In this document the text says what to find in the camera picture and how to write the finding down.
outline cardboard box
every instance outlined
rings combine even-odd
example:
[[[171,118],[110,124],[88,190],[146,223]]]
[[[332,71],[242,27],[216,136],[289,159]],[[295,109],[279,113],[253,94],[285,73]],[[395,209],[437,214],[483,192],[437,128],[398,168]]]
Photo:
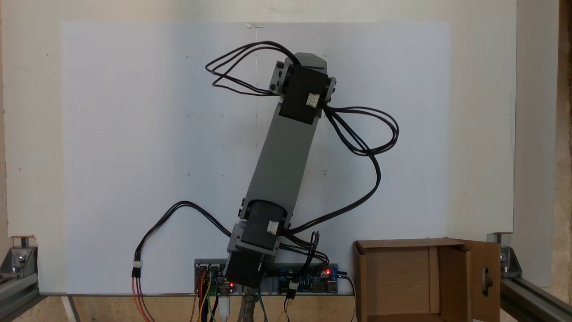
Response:
[[[501,246],[452,238],[356,241],[359,322],[498,322]]]

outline green wire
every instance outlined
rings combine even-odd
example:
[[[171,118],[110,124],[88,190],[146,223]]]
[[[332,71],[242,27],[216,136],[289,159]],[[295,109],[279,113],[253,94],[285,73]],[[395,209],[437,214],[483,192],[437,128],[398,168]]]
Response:
[[[262,302],[262,296],[260,296],[260,288],[256,290],[258,294],[258,302],[260,302],[260,308],[262,308],[262,313],[264,313],[264,322],[268,322],[268,318],[266,317],[266,310],[264,309],[264,303]]]
[[[216,322],[215,314],[213,313],[213,308],[210,307],[210,299],[208,297],[207,297],[207,301],[209,303],[210,317],[212,317],[213,321]]]

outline white backdrop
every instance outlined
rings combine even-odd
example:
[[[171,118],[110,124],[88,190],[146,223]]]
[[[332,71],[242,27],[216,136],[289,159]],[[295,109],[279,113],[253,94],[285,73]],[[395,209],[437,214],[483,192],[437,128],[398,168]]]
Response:
[[[325,57],[338,81],[332,106],[379,108],[401,127],[397,146],[378,156],[383,178],[377,193],[316,226],[319,249],[351,269],[356,239],[447,234],[447,24],[65,23],[68,293],[129,293],[137,244],[177,201],[196,202],[232,227],[277,99],[212,88],[204,65],[256,40]],[[260,52],[236,75],[265,88],[283,58]],[[389,133],[380,123],[348,120],[370,141]],[[347,151],[321,120],[292,224],[351,203],[374,181],[367,158]],[[194,259],[224,258],[227,243],[199,213],[179,210],[144,248],[145,293],[191,292]],[[293,260],[301,258],[279,256]]]

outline circuit board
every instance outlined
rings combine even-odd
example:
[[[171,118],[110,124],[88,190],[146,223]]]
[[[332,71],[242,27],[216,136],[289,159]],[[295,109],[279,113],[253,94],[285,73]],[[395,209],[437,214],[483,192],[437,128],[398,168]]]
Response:
[[[300,276],[298,293],[337,294],[337,267],[332,266],[322,272]],[[284,294],[300,268],[280,267],[278,271],[285,274],[278,277],[278,294]]]
[[[234,293],[235,284],[228,281],[224,275],[224,265],[220,263],[196,264],[194,266],[194,292],[198,293],[198,288],[202,280],[203,291],[208,289],[208,296],[220,295],[222,289],[228,290],[229,294]]]
[[[201,278],[203,292],[208,289],[209,276],[212,275],[208,296],[217,296],[221,290],[228,291],[230,295],[240,295],[243,292],[242,285],[228,281],[223,271],[225,259],[203,259],[194,261],[194,285],[195,292]],[[262,294],[286,294],[290,282],[294,280],[302,264],[274,264],[274,269],[280,272],[279,276],[266,277],[260,284]],[[338,267],[330,264],[321,272],[304,274],[298,279],[298,294],[337,294]]]

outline white usb connector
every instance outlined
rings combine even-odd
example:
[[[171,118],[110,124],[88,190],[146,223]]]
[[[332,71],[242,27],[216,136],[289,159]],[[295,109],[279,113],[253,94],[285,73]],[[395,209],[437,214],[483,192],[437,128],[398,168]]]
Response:
[[[231,298],[228,296],[219,297],[219,315],[222,322],[227,322],[231,315]]]

